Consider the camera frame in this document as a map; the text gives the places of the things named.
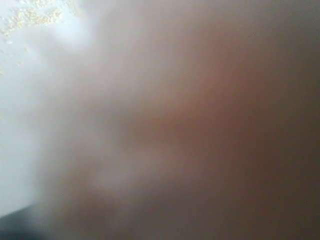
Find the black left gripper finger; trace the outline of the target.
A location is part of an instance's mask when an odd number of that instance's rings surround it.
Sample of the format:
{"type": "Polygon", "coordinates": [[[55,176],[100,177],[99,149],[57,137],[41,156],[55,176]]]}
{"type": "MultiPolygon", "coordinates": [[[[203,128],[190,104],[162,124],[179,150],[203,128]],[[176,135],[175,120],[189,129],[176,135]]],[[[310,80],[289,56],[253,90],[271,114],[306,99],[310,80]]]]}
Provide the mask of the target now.
{"type": "Polygon", "coordinates": [[[35,205],[10,212],[0,217],[1,240],[42,240],[42,234],[32,222],[35,205]]]}

